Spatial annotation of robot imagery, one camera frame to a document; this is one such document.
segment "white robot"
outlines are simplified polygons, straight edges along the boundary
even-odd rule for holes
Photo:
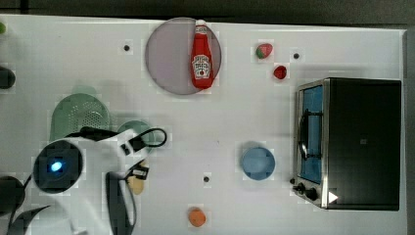
[[[160,144],[142,140],[152,131],[164,134]],[[31,179],[56,204],[23,212],[10,224],[8,235],[131,234],[136,216],[131,221],[120,182],[136,169],[134,175],[145,179],[148,169],[139,165],[147,158],[145,147],[162,146],[166,138],[160,128],[138,134],[133,129],[114,133],[83,127],[52,142],[36,158]]]

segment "white tabletop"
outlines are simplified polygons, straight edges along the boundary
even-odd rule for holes
[[[399,211],[324,211],[289,184],[296,87],[328,76],[402,79],[403,30],[212,23],[223,53],[218,79],[208,92],[177,96],[151,80],[144,62],[161,21],[0,15],[0,22],[8,28],[0,35],[0,63],[17,77],[0,94],[2,174],[30,174],[56,105],[74,86],[87,85],[113,114],[114,129],[116,117],[128,117],[169,133],[167,145],[148,158],[134,234],[406,234],[403,151]],[[254,56],[261,41],[274,46],[263,62]],[[132,50],[124,52],[125,43]],[[272,76],[278,65],[289,70],[281,81]],[[250,142],[274,154],[270,179],[256,182],[241,172]],[[47,203],[32,187],[28,194],[28,206]],[[187,220],[194,205],[207,214],[201,228]]]

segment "blue light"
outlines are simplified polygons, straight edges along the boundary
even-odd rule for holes
[[[51,169],[52,171],[58,171],[62,168],[62,164],[59,162],[55,162],[54,164],[52,164]]]

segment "round plate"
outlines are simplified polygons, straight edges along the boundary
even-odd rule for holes
[[[146,66],[154,82],[176,95],[195,94],[201,89],[192,83],[190,55],[192,53],[196,20],[175,18],[160,25],[150,36],[146,47]],[[207,40],[217,76],[221,63],[220,45],[207,28]]]
[[[242,168],[244,173],[251,179],[266,179],[274,171],[275,159],[267,149],[261,147],[252,148],[244,154]]]

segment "red fruit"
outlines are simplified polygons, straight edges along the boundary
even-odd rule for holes
[[[260,44],[257,48],[256,48],[256,55],[260,58],[260,59],[265,59],[269,56],[269,54],[271,54],[272,52],[272,45],[269,43],[265,43],[265,44]]]
[[[274,76],[276,76],[278,79],[284,79],[287,75],[287,68],[283,66],[277,67],[274,71]]]

